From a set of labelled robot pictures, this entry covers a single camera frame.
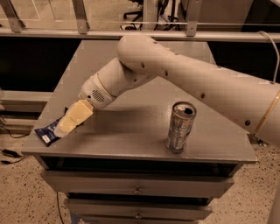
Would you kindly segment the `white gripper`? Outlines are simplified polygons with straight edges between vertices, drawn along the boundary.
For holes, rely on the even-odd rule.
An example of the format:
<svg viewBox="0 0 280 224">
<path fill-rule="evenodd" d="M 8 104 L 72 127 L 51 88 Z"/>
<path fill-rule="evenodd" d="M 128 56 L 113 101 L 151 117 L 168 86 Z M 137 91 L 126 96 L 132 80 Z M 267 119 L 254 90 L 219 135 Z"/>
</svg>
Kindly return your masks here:
<svg viewBox="0 0 280 224">
<path fill-rule="evenodd" d="M 103 86 L 98 73 L 92 75 L 82 85 L 78 100 L 70 106 L 54 129 L 56 137 L 65 137 L 77 126 L 85 122 L 95 109 L 104 109 L 116 98 Z"/>
</svg>

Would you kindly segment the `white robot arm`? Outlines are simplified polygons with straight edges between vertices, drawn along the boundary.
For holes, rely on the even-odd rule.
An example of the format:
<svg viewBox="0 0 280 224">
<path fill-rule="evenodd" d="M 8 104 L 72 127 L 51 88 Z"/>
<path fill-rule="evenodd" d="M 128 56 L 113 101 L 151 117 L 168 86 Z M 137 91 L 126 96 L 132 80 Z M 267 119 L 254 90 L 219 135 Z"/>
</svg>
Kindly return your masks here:
<svg viewBox="0 0 280 224">
<path fill-rule="evenodd" d="M 81 86 L 54 130 L 64 137 L 122 93 L 161 77 L 263 141 L 280 144 L 277 84 L 177 54 L 146 35 L 126 35 L 117 56 Z"/>
</svg>

